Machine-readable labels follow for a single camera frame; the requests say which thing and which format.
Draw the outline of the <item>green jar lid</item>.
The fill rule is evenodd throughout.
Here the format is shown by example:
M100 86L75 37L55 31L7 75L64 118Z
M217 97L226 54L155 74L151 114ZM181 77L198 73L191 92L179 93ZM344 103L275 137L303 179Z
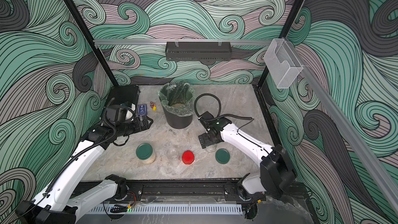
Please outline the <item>green jar lid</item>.
M216 151L215 159L219 164L227 164L230 161L230 158L230 153L226 149L221 148Z

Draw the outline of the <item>green-lidded oatmeal jar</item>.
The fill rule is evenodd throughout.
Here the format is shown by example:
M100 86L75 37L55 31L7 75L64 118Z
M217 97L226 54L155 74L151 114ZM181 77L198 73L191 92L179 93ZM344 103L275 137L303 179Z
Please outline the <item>green-lidded oatmeal jar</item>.
M212 145L207 146L207 147L205 148L205 150L206 150L207 152L214 152L214 151L216 151L216 149L217 149L217 144L212 144Z
M149 143L142 143L136 149L136 156L143 164L151 164L156 159L153 147Z

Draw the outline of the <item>red jar lid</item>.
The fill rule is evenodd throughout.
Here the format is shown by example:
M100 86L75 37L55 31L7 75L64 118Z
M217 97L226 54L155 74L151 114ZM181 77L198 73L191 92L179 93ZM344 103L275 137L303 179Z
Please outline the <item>red jar lid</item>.
M194 153L190 150L186 150L183 154L182 154L182 162L186 165L190 165L195 161L195 156Z

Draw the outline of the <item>clear oatmeal jar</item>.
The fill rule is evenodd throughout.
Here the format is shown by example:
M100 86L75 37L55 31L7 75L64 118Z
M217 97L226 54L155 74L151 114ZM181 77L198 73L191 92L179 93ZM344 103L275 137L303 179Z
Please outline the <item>clear oatmeal jar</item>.
M172 166L177 167L180 164L180 155L177 149L175 148L169 149L166 153L166 156L169 161L169 164L171 164Z

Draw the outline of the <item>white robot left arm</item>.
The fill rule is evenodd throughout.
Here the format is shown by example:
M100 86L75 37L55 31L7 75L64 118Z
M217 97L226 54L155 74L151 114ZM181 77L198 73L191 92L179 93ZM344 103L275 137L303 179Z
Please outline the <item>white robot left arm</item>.
M17 220L23 224L74 224L108 199L127 199L129 187L126 179L114 174L74 198L72 194L94 161L110 144L118 137L129 138L132 134L146 131L152 124L153 119L142 116L116 124L105 121L92 126L46 188L32 200L22 201L17 206Z

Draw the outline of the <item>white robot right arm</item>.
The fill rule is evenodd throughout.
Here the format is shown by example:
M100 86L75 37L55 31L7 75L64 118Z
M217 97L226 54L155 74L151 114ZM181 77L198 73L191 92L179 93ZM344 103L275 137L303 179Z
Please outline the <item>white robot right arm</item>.
M292 160L281 145L272 146L260 142L238 128L226 117L199 117L206 132L199 136L203 149L214 144L226 142L242 151L258 167L259 172L247 174L238 183L237 193L249 200L257 193L266 193L280 199L296 179Z

